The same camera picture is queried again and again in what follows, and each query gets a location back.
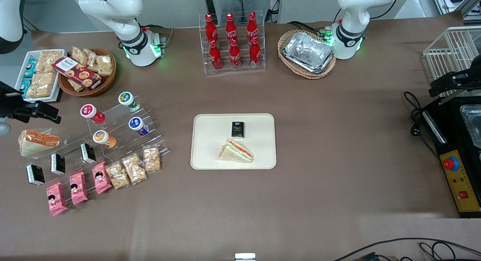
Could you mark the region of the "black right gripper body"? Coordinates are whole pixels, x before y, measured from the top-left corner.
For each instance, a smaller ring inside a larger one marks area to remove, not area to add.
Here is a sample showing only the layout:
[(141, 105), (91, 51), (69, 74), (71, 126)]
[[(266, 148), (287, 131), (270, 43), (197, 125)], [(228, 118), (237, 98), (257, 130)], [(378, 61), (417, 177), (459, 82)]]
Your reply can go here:
[(11, 86), (0, 83), (0, 117), (28, 123), (36, 118), (30, 103), (23, 100), (22, 93)]

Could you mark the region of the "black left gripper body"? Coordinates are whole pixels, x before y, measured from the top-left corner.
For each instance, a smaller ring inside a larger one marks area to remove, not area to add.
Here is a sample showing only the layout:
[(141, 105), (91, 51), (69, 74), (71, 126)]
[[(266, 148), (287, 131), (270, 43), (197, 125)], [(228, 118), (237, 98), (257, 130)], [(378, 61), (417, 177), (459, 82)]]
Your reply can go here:
[(448, 76), (451, 79), (451, 85), (448, 87), (448, 91), (480, 90), (480, 71), (481, 66), (476, 65), (460, 72), (449, 72)]

